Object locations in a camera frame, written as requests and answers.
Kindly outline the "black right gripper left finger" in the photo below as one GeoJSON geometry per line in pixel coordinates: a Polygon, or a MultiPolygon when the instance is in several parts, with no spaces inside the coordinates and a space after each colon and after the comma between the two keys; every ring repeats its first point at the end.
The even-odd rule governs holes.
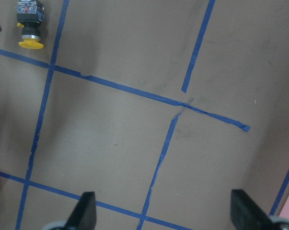
{"type": "Polygon", "coordinates": [[[84,192],[69,216],[66,230],[93,230],[96,226],[96,201],[94,192],[84,192]]]}

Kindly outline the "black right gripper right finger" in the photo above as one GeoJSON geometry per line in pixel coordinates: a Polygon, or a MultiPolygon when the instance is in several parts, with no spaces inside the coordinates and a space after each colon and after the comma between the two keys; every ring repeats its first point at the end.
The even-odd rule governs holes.
{"type": "Polygon", "coordinates": [[[242,189],[231,191],[231,221],[237,230],[275,230],[276,226],[242,189]]]}

